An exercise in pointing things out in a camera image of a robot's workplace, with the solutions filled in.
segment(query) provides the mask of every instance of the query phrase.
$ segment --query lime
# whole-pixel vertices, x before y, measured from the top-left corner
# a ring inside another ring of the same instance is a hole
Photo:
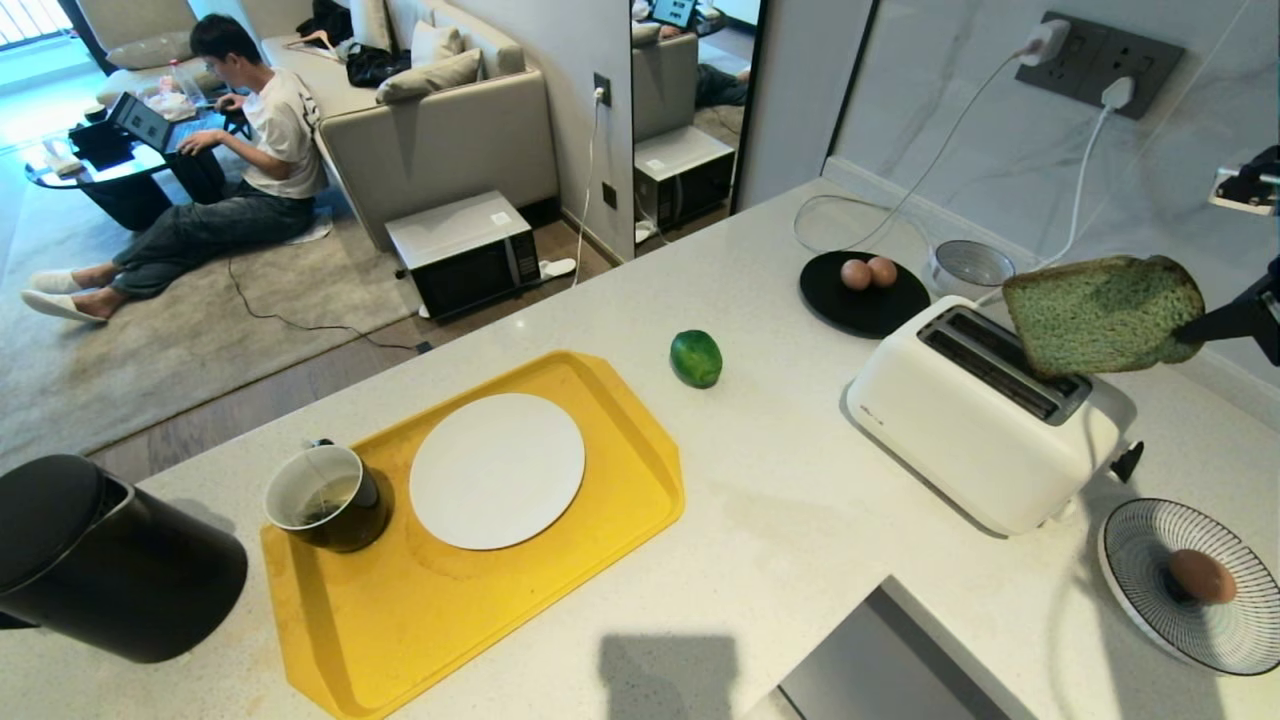
[[[719,346],[703,331],[685,331],[671,341],[671,369],[692,387],[712,387],[723,366]]]

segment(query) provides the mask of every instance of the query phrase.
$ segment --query power socket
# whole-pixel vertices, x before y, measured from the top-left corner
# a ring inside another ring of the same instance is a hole
[[[609,78],[602,76],[600,73],[595,73],[595,85],[593,87],[594,90],[602,90],[602,88],[604,90],[604,97],[600,99],[600,105],[604,105],[605,108],[612,108],[613,87],[609,83]]]
[[[1167,42],[1060,13],[1044,13],[1043,22],[1055,19],[1071,23],[1062,50],[1048,63],[1020,67],[1018,79],[1101,108],[1102,91],[1121,77],[1132,77],[1133,100],[1117,110],[1117,115],[1137,120],[1147,114],[1183,56],[1181,47]]]

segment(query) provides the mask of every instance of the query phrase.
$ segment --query hand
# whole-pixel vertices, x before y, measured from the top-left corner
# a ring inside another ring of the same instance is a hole
[[[221,114],[236,113],[244,106],[246,97],[243,95],[236,95],[234,92],[223,95],[214,102],[214,109]]]
[[[214,147],[215,145],[221,145],[225,137],[227,131],[221,129],[202,129],[200,132],[193,132],[178,143],[178,152],[183,155],[195,155]]]

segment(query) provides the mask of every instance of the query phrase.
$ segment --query black kettle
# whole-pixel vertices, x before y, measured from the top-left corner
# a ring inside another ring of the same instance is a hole
[[[41,625],[159,662],[218,628],[246,571],[234,537],[83,457],[0,477],[0,626]]]

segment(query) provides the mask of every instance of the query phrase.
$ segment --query toaster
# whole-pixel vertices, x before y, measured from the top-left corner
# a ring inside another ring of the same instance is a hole
[[[1002,536],[1062,509],[1123,452],[1138,415],[1096,377],[1038,378],[1018,337],[956,296],[886,337],[845,405],[884,448]]]

